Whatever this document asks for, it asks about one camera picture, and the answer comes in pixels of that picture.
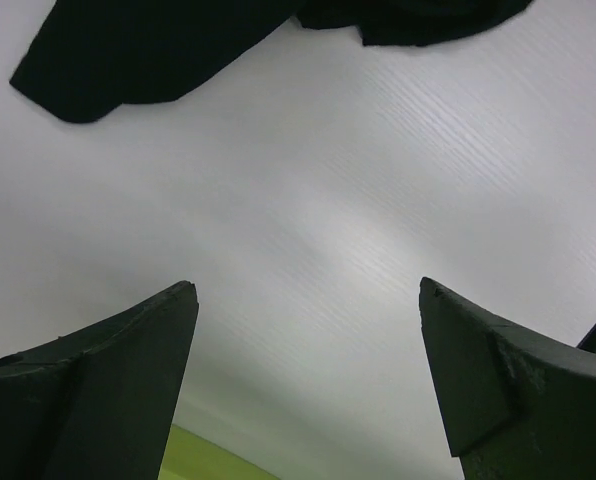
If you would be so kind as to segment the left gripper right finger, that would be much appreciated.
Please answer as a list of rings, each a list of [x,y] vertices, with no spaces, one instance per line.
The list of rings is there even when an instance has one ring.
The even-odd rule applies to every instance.
[[[572,347],[430,278],[419,310],[449,450],[465,478],[596,480],[596,324]]]

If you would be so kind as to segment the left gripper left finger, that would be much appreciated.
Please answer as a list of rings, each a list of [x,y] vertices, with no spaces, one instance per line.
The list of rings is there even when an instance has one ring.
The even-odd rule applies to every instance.
[[[0,479],[155,479],[199,311],[178,282],[0,358]]]

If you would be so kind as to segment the black t shirt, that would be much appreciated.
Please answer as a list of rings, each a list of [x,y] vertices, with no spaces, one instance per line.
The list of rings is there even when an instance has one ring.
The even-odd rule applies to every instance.
[[[58,119],[100,120],[123,104],[171,102],[290,19],[354,27],[366,46],[425,47],[490,30],[525,0],[79,1],[54,4],[10,83]]]

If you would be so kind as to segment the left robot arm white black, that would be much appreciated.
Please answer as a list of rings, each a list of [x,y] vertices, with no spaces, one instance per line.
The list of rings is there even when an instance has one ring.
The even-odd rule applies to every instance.
[[[596,479],[596,324],[574,347],[426,278],[422,335],[468,479]],[[0,359],[0,479],[261,479],[172,424],[199,311],[182,281]]]

